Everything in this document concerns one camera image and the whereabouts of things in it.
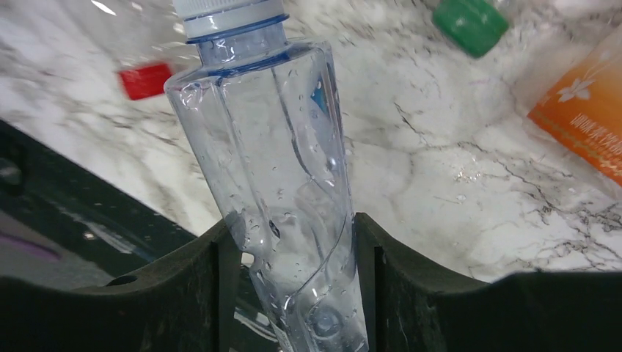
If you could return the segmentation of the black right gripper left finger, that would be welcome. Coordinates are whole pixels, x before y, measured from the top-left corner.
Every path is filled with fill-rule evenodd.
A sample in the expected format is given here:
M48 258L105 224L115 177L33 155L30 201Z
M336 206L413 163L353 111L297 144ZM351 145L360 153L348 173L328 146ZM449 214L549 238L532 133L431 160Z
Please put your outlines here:
M241 254L224 222L104 286L1 279L3 351L228 351Z

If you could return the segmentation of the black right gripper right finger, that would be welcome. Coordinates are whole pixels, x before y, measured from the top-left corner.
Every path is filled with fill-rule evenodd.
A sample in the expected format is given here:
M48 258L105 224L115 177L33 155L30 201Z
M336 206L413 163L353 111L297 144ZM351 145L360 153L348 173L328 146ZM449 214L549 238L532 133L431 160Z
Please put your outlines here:
M356 214L372 351L619 351L621 274L518 272L486 283L445 268Z

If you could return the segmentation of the orange jasmine tea bottle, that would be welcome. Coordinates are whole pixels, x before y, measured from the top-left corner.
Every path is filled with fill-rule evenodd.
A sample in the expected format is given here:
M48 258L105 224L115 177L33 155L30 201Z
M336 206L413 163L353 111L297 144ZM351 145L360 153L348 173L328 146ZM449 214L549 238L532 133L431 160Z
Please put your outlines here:
M527 116L620 185L621 27L563 75Z

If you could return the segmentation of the green white label water bottle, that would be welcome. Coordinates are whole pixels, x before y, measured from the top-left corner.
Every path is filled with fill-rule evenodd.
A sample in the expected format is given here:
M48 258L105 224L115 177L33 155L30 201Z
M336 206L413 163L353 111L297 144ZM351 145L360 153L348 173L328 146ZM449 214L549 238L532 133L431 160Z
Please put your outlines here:
M499 1L444 0L432 11L432 22L465 54L478 59L509 30L511 16Z

